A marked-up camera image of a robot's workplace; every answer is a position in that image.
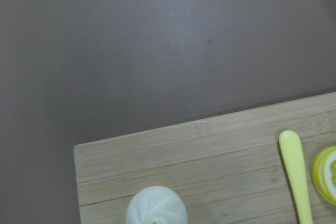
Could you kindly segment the bamboo cutting board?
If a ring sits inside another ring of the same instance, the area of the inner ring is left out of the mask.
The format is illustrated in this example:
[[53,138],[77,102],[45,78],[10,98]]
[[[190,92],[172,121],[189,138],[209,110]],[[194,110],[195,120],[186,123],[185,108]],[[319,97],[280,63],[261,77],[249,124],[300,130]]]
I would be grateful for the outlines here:
[[161,185],[189,223],[297,223],[278,136],[295,131],[306,168],[335,144],[335,93],[80,144],[82,223],[125,223],[131,198]]

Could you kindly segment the yellow plastic knife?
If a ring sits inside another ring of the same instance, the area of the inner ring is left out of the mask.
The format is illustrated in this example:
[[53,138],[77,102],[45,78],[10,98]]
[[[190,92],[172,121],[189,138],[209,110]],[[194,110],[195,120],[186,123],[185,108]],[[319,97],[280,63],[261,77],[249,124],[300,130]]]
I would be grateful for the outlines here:
[[279,147],[300,223],[313,223],[305,159],[299,135],[285,130],[279,135]]

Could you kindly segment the lower lemon slice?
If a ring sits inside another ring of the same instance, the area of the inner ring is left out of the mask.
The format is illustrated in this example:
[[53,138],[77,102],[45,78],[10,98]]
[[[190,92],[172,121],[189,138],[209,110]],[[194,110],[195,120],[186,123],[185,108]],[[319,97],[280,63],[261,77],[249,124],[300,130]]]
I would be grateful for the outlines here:
[[323,149],[314,159],[311,178],[318,194],[335,205],[335,146]]

